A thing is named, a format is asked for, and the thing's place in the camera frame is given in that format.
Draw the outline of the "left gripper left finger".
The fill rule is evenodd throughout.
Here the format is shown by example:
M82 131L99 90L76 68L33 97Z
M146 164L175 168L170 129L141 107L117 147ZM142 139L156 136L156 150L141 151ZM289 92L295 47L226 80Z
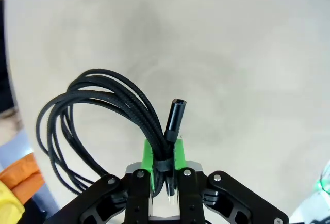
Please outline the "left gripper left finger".
M148 223L152 163L153 152L145 141L142 162L128 166L123 178L101 177L45 223L108 223L123 211L124 223Z

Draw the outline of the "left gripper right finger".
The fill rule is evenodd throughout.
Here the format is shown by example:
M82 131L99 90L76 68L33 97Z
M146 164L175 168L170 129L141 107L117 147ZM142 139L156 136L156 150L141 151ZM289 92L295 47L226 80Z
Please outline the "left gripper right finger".
M174 146L180 223L206 223L204 208L227 223L288 223L288 216L224 171L205 175L185 159L182 139Z

